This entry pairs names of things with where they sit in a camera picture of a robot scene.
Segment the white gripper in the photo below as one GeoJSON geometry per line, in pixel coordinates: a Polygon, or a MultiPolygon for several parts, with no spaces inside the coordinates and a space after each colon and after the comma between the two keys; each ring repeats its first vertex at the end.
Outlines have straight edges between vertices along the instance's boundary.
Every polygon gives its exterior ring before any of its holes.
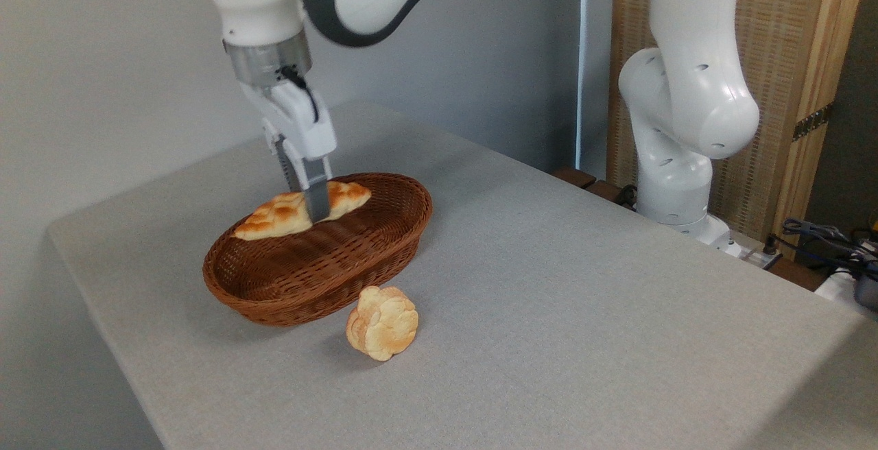
{"type": "Polygon", "coordinates": [[[331,205],[327,183],[332,178],[329,156],[337,148],[333,123],[326,104],[317,93],[285,80],[270,88],[239,85],[263,115],[266,143],[276,156],[292,193],[304,193],[311,222],[329,217],[331,205]],[[286,141],[294,147],[289,156],[286,141]],[[294,160],[302,159],[302,179],[294,160]]]}

